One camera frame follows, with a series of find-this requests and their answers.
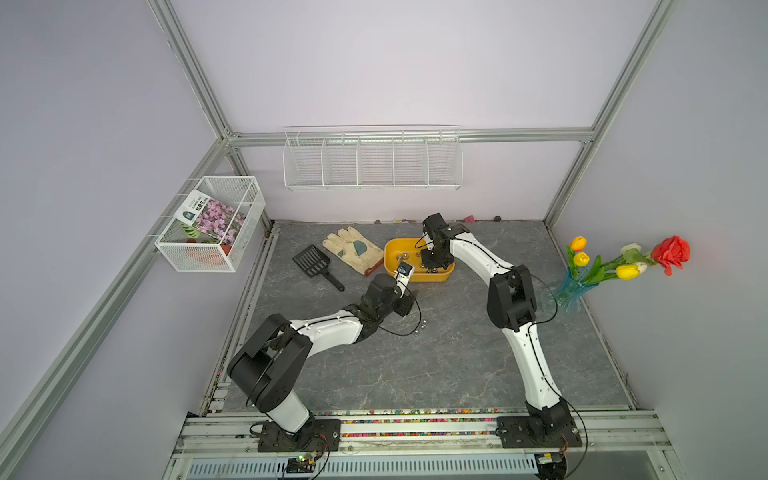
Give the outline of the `yellow plastic storage box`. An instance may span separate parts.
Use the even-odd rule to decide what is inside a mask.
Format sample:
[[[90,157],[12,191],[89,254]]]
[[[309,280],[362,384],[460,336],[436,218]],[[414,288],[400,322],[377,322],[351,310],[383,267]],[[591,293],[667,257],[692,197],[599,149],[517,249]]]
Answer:
[[[408,258],[405,262],[409,263],[414,268],[413,276],[410,279],[411,282],[445,282],[453,273],[455,264],[451,265],[447,270],[442,268],[437,270],[427,270],[423,267],[420,258],[420,250],[425,246],[426,242],[419,238],[395,238],[388,241],[384,248],[385,270],[390,276],[394,277],[396,269],[394,262],[397,261],[397,256],[407,254]]]

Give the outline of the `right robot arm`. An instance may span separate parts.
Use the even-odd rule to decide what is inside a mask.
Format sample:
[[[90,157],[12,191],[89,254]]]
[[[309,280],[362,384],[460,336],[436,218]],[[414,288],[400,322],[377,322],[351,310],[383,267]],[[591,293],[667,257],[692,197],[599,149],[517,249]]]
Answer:
[[[528,419],[524,432],[535,445],[580,446],[586,431],[574,421],[570,403],[552,378],[541,347],[533,275],[486,249],[463,225],[448,224],[441,214],[423,222],[425,246],[420,250],[429,270],[465,263],[487,285],[486,311],[501,330],[520,372]]]

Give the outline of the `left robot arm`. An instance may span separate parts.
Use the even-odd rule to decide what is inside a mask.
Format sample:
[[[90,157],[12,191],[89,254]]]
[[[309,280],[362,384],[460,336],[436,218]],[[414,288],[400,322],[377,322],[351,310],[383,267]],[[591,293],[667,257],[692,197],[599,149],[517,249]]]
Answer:
[[[246,403],[265,414],[270,424],[293,437],[308,431],[314,416],[294,391],[306,361],[366,340],[391,314],[408,315],[415,303],[410,279],[409,273],[378,274],[358,302],[329,315],[305,320],[267,317],[234,355],[227,375],[246,395]]]

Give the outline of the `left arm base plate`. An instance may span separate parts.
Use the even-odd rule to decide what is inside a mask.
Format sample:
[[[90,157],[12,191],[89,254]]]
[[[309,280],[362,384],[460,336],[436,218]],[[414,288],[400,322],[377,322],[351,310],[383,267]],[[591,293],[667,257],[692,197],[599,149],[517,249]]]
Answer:
[[[341,421],[311,417],[297,433],[274,421],[260,423],[257,450],[260,453],[336,452],[341,440]]]

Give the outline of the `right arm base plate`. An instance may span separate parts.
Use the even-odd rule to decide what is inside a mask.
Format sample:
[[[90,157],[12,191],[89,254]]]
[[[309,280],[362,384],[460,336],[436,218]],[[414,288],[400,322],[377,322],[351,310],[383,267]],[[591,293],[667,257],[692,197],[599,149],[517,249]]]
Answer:
[[[583,445],[580,431],[571,417],[554,423],[531,416],[498,417],[495,435],[504,449],[565,450]]]

